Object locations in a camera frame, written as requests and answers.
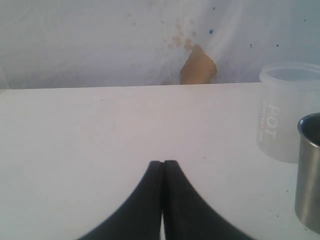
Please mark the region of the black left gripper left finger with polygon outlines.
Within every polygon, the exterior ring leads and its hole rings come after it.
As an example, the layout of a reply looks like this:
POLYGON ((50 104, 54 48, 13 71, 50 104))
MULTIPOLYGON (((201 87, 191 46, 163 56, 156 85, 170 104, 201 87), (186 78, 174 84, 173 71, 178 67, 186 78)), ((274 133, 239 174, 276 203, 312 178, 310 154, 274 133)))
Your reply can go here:
POLYGON ((82 240, 159 240, 164 164, 151 161, 124 203, 82 240))

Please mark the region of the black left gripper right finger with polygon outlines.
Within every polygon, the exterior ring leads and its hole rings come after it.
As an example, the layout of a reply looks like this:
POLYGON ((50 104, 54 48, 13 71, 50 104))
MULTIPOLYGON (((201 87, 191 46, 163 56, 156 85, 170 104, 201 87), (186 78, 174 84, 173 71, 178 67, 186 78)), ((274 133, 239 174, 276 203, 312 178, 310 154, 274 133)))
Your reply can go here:
POLYGON ((167 240, 249 240, 198 194, 179 163, 164 162, 162 212, 167 240))

